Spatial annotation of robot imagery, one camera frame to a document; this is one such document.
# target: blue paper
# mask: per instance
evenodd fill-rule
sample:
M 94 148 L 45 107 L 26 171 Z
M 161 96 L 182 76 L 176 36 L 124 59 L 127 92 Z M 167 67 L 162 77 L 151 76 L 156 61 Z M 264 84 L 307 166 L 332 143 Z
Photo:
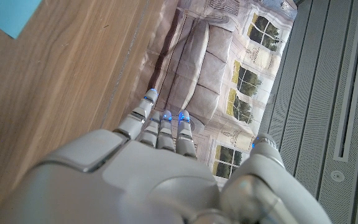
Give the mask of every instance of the blue paper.
M 41 0 L 0 0 L 0 29 L 17 38 Z

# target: wooden table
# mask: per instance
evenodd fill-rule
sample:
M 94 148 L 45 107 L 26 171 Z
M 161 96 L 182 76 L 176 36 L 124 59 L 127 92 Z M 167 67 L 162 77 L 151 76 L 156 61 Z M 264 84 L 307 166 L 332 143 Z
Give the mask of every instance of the wooden table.
M 162 0 L 43 0 L 18 39 L 0 30 L 0 202 L 26 170 L 113 129 Z

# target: robotic hand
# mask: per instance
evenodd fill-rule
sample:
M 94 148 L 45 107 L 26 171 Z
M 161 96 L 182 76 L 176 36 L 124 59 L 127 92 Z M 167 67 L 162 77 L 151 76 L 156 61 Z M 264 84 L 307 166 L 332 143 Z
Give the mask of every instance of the robotic hand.
M 176 147 L 169 111 L 141 132 L 157 96 L 149 90 L 113 132 L 85 134 L 31 168 L 0 206 L 0 223 L 330 223 L 267 134 L 219 192 L 196 161 L 187 111 Z

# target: vent slot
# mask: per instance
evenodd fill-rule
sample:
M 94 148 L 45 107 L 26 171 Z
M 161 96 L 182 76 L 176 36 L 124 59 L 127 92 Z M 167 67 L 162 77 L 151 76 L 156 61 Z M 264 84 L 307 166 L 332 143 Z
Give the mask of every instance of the vent slot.
M 345 94 L 342 101 L 341 117 L 336 136 L 334 160 L 348 162 L 354 116 L 358 98 L 358 18 L 354 34 L 353 48 L 347 79 Z

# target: printed window image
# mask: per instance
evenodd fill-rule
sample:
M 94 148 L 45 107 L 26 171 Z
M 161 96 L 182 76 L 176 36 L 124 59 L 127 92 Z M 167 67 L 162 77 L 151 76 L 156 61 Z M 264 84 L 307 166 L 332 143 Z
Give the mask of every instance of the printed window image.
M 236 91 L 231 88 L 227 99 L 226 114 L 235 117 L 239 121 L 245 121 L 247 124 L 250 124 L 253 118 L 251 110 L 251 105 L 240 100 Z
M 276 28 L 268 19 L 254 13 L 251 24 L 248 27 L 248 37 L 262 44 L 271 51 L 277 51 L 278 45 L 283 43 L 278 38 L 279 29 Z
M 217 145 L 212 173 L 228 179 L 248 157 L 249 155 L 245 152 Z
M 257 93 L 258 87 L 262 84 L 257 74 L 244 69 L 236 60 L 234 61 L 232 82 L 237 84 L 237 89 L 242 94 L 251 97 Z

